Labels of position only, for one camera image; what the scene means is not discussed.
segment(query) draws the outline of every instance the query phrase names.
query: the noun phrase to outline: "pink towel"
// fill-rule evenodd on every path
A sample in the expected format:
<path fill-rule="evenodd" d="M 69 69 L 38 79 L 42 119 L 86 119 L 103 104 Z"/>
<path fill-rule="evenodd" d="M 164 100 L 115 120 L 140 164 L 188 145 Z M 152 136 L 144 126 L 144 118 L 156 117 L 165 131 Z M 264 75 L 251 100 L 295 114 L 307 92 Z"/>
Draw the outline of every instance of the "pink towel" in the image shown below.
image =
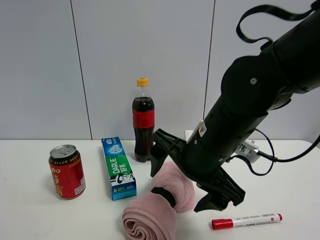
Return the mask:
<path fill-rule="evenodd" d="M 174 162 L 166 162 L 153 177 L 153 188 L 163 188 L 174 197 L 175 205 L 161 194 L 145 193 L 131 200 L 123 210 L 122 222 L 132 240 L 174 240 L 177 212 L 191 210 L 195 205 L 195 189 Z"/>

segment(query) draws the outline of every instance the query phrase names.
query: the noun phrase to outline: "cola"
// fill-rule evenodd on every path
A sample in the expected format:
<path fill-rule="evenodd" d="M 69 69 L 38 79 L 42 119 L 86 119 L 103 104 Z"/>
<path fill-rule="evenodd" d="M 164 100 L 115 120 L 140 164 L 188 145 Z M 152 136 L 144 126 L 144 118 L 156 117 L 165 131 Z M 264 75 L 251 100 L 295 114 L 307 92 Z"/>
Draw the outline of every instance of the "cola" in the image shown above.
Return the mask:
<path fill-rule="evenodd" d="M 147 92 L 149 80 L 137 80 L 138 94 L 132 103 L 133 128 L 135 135 L 134 154 L 137 161 L 145 163 L 153 146 L 152 134 L 155 128 L 155 104 Z"/>

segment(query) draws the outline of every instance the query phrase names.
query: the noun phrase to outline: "white table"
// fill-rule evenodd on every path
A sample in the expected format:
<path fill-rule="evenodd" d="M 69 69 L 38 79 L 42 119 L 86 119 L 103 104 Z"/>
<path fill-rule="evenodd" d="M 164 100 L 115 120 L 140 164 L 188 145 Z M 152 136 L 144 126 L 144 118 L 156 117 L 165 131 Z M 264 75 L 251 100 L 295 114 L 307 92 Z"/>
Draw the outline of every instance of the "white table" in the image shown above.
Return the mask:
<path fill-rule="evenodd" d="M 272 141 L 278 158 L 303 152 L 310 143 Z M 122 141 L 137 182 L 137 196 L 150 189 L 150 162 L 133 160 L 134 142 Z M 55 194 L 48 158 L 62 144 L 77 147 L 86 180 L 84 193 L 72 200 Z M 256 141 L 270 153 L 266 141 Z M 121 215 L 129 197 L 112 201 L 99 140 L 0 141 L 0 239 L 1 240 L 120 240 L 125 239 Z M 270 161 L 259 159 L 254 168 L 263 172 Z M 320 235 L 320 150 L 292 163 L 277 163 L 264 177 L 252 175 L 240 160 L 224 169 L 246 191 L 239 206 L 225 211 L 189 211 L 177 217 L 177 240 L 301 240 Z M 196 200 L 205 192 L 196 189 Z M 280 213 L 276 224 L 213 231 L 211 219 Z"/>

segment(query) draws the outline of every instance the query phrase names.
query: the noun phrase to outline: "toothpaste box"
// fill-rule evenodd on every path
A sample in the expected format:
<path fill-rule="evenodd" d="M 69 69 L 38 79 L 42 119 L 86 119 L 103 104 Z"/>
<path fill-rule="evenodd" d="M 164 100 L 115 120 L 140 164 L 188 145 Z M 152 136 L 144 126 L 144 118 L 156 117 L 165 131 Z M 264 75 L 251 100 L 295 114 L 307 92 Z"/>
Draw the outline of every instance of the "toothpaste box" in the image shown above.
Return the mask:
<path fill-rule="evenodd" d="M 136 179 L 119 137 L 102 138 L 101 142 L 109 173 L 112 200 L 137 195 Z"/>

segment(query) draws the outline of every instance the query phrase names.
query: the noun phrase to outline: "soda can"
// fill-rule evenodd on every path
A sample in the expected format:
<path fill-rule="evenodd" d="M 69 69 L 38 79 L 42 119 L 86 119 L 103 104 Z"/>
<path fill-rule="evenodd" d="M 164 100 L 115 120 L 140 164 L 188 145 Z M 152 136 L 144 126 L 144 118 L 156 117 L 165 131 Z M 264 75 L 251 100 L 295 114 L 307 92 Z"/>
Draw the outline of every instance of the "soda can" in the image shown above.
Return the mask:
<path fill-rule="evenodd" d="M 57 146 L 50 151 L 49 165 L 55 191 L 62 199 L 80 196 L 86 181 L 80 152 L 73 145 Z"/>

